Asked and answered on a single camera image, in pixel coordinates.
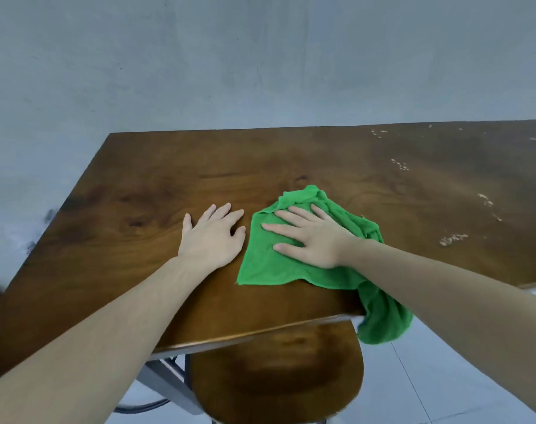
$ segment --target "table top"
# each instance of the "table top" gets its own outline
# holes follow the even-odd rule
[[[308,184],[387,244],[536,283],[536,120],[116,133],[0,299],[0,374],[175,256],[186,212],[229,201],[249,226]],[[242,258],[195,290],[155,351],[363,313],[356,292],[238,286]]]

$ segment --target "floor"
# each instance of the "floor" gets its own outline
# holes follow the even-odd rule
[[[533,411],[476,370],[418,319],[399,340],[362,345],[362,354],[361,392],[333,424],[536,424]],[[135,384],[124,402],[158,398]],[[113,414],[107,424],[143,422],[211,421],[206,415],[194,417],[168,404],[140,415]]]

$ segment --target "concrete wall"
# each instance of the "concrete wall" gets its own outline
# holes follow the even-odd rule
[[[0,284],[109,132],[536,118],[536,0],[0,0]]]

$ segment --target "left hand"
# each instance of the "left hand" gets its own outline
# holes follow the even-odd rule
[[[246,227],[239,227],[231,236],[230,228],[243,216],[244,210],[229,211],[229,203],[219,208],[211,205],[195,226],[186,214],[177,255],[204,269],[206,275],[231,262],[243,249]]]

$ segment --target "green cloth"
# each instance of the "green cloth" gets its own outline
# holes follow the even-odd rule
[[[358,339],[365,344],[380,344],[400,337],[411,324],[413,314],[367,278],[343,266],[333,269],[317,268],[272,249],[278,242],[298,246],[303,244],[265,231],[262,223],[288,224],[274,215],[274,211],[285,210],[292,205],[311,211],[312,203],[354,235],[384,242],[376,223],[345,211],[327,198],[325,192],[317,186],[310,185],[302,191],[284,192],[277,202],[252,216],[250,240],[238,273],[237,284],[278,285],[302,279],[319,287],[357,289],[366,310],[366,318],[358,326]]]

